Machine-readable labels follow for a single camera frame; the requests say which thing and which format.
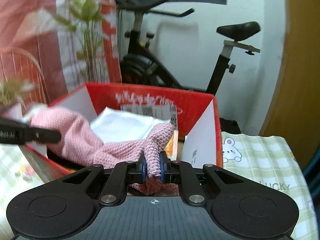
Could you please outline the pink knitted cloth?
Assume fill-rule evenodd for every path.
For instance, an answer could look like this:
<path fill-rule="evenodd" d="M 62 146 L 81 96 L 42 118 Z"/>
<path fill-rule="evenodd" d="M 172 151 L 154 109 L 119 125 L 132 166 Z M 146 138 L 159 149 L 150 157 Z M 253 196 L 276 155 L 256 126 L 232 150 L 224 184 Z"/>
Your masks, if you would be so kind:
<path fill-rule="evenodd" d="M 145 139 L 104 143 L 90 128 L 83 115 L 63 107 L 43 108 L 30 120 L 33 127 L 56 129 L 61 133 L 61 141 L 47 144 L 47 147 L 63 159 L 82 166 L 102 164 L 104 168 L 113 168 L 117 163 L 133 160 L 140 155 L 146 159 L 146 181 L 134 183 L 132 188 L 145 195 L 162 190 L 178 194 L 178 186 L 161 182 L 159 154 L 170 141 L 174 127 L 172 124 L 156 124 Z"/>

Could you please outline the white tissue pack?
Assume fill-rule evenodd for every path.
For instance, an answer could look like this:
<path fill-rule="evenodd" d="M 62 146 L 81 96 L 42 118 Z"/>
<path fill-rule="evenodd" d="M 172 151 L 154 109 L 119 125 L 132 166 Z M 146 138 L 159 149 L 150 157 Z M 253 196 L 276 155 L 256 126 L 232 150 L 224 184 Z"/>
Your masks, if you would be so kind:
<path fill-rule="evenodd" d="M 109 143 L 145 139 L 154 126 L 169 123 L 170 120 L 107 107 L 90 123 L 90 127 L 104 143 Z"/>

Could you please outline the small potted plant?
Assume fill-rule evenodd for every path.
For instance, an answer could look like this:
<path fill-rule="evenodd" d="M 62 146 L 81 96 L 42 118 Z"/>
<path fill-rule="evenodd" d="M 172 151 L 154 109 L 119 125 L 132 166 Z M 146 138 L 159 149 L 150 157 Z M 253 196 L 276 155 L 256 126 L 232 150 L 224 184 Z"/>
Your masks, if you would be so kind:
<path fill-rule="evenodd" d="M 35 85 L 24 79 L 7 79 L 1 83 L 1 117 L 20 120 L 24 99 L 34 89 Z"/>

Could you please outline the red strawberry cardboard box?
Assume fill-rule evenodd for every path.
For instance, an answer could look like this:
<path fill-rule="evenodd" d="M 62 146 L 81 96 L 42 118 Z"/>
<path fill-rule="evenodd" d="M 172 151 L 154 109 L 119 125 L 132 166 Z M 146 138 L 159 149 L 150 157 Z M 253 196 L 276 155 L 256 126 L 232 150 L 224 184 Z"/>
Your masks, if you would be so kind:
<path fill-rule="evenodd" d="M 196 168 L 208 163 L 223 166 L 217 100 L 210 94 L 142 85 L 87 83 L 43 108 L 50 107 L 78 112 L 89 125 L 107 107 L 170 120 L 179 139 L 184 141 L 182 153 L 173 153 L 171 160 L 181 159 Z"/>

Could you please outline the checkered cartoon tablecloth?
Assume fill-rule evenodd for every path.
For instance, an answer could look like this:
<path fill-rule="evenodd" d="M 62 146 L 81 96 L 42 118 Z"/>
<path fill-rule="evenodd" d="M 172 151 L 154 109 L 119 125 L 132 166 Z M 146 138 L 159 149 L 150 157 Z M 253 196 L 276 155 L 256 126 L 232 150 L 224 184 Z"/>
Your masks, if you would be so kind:
<path fill-rule="evenodd" d="M 289 195 L 299 208 L 293 239 L 319 239 L 311 194 L 283 137 L 222 132 L 223 168 Z"/>

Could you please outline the black exercise bike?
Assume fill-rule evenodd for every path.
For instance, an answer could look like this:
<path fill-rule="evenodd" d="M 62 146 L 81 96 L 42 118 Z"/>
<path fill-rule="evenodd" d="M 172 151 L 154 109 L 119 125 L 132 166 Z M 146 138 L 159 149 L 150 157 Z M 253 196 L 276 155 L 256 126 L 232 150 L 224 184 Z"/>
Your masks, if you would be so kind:
<path fill-rule="evenodd" d="M 158 10 L 195 11 L 178 18 L 146 14 L 142 22 L 142 40 L 147 31 L 155 33 L 150 50 L 183 86 L 205 89 L 209 83 L 224 37 L 219 26 L 256 21 L 263 24 L 264 0 L 227 0 L 227 4 L 171 2 Z"/>

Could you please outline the red white curtain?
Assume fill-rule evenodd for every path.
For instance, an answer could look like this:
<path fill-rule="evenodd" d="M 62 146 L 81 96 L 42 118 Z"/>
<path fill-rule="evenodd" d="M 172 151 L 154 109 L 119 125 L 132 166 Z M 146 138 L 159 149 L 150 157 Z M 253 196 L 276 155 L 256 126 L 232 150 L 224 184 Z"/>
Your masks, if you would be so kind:
<path fill-rule="evenodd" d="M 1 0 L 1 48 L 16 47 L 30 52 L 37 59 L 44 77 L 47 102 L 86 83 L 80 80 L 80 63 L 75 58 L 77 40 L 54 16 L 61 12 L 65 0 Z M 106 0 L 103 31 L 111 36 L 104 42 L 108 80 L 121 82 L 116 2 Z"/>

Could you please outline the tall green bamboo plant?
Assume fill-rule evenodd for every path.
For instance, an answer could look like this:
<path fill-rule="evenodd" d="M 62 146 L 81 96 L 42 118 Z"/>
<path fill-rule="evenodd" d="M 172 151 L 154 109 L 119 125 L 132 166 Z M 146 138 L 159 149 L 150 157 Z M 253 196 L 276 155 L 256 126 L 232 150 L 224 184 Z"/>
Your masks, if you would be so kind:
<path fill-rule="evenodd" d="M 82 82 L 106 82 L 108 80 L 104 42 L 111 36 L 103 31 L 106 0 L 65 0 L 66 15 L 58 12 L 54 18 L 77 40 L 75 58 L 80 63 L 78 76 Z"/>

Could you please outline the brown wooden door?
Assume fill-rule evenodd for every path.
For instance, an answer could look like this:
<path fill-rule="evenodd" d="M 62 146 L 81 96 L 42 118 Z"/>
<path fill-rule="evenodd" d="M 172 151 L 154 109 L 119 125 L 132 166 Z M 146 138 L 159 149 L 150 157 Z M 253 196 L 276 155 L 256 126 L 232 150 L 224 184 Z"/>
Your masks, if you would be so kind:
<path fill-rule="evenodd" d="M 260 135 L 284 137 L 301 169 L 319 147 L 319 0 L 286 0 L 283 59 Z"/>

